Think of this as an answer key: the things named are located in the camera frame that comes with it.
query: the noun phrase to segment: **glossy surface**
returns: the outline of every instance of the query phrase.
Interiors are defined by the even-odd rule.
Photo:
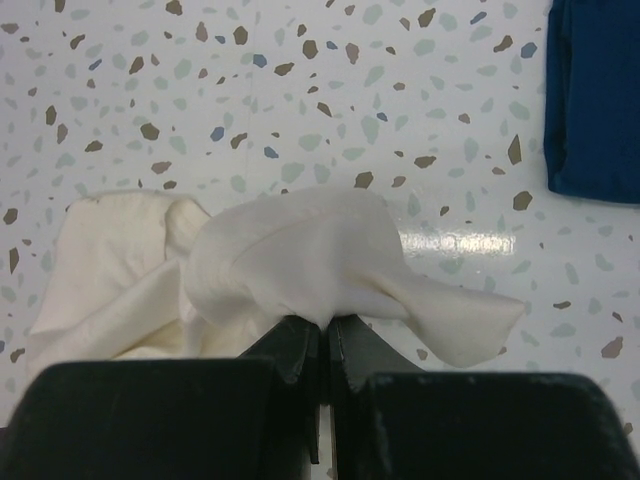
[[[2,416],[74,199],[165,189],[216,213],[327,183],[384,195],[416,270],[527,303],[478,369],[585,373],[638,442],[640,209],[546,190],[548,3],[1,2]]]

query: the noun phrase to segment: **blue speck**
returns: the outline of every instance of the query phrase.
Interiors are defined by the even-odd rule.
[[[209,135],[209,137],[214,142],[217,142],[218,140],[221,140],[222,137],[224,137],[224,127],[216,127],[216,128],[214,128],[213,132],[211,132],[211,135]]]
[[[487,16],[487,12],[480,12],[480,13],[478,13],[478,15],[473,17],[471,19],[471,22],[469,22],[469,23],[471,23],[471,25],[475,25],[476,23],[478,23],[480,20],[482,20],[486,16]]]
[[[100,66],[101,63],[102,63],[102,59],[99,58],[98,60],[93,62],[91,65],[89,65],[89,70],[91,70],[93,72],[96,68],[98,68]]]
[[[536,44],[533,42],[529,42],[520,49],[520,56],[522,58],[531,58],[533,57],[533,54],[536,53],[536,50],[538,50]]]
[[[264,156],[267,158],[280,158],[278,152],[271,147],[264,147]]]
[[[262,68],[267,64],[267,59],[264,58],[264,55],[254,54],[253,55],[253,64]]]

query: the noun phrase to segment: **fabric fold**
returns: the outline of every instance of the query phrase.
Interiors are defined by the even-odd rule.
[[[234,356],[282,317],[405,321],[440,359],[497,355],[517,300],[415,274],[381,197],[311,188],[210,218],[151,192],[76,202],[28,339],[30,377],[64,361]]]

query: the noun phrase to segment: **blue fabric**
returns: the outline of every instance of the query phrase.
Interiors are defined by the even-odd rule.
[[[640,203],[640,0],[554,0],[544,151],[551,191]]]

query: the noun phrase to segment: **white towel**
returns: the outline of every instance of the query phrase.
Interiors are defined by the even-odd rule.
[[[28,339],[32,378],[64,361],[235,356],[285,315],[401,319],[441,360],[498,354],[523,313],[405,264],[380,197],[311,188],[210,218],[151,192],[75,202]]]

